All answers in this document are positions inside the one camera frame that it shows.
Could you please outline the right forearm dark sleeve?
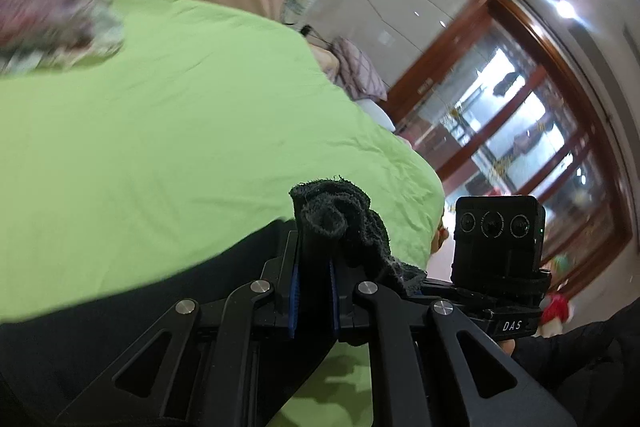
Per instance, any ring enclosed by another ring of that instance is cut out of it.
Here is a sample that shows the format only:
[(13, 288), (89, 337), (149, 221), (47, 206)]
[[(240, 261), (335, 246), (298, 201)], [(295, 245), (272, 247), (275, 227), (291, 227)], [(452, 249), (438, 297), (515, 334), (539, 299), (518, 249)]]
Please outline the right forearm dark sleeve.
[(515, 341), (511, 357), (578, 426), (639, 424), (639, 321), (614, 315), (549, 338)]

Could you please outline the right hand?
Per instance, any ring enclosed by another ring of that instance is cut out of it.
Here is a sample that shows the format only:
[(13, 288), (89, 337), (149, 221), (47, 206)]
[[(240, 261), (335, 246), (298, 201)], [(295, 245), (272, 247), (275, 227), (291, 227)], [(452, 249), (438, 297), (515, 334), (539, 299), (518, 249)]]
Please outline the right hand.
[(437, 265), (442, 260), (446, 260), (450, 255), (451, 247), (449, 243), (449, 231), (442, 223), (435, 232), (431, 243), (431, 254), (427, 265)]

